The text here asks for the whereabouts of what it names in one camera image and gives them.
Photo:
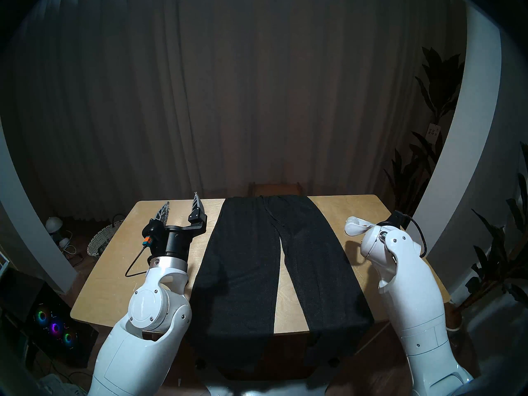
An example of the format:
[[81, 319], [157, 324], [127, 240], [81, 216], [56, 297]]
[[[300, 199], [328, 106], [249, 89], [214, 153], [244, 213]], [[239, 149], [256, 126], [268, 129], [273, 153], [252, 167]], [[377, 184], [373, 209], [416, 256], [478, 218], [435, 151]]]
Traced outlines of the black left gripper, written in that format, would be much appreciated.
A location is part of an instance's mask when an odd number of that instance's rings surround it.
[[155, 257], [175, 257], [188, 261], [190, 245], [194, 237], [206, 232], [207, 215], [197, 192], [194, 193], [191, 213], [188, 217], [189, 226], [166, 225], [170, 211], [170, 202], [167, 201], [150, 219], [149, 245], [151, 261]]

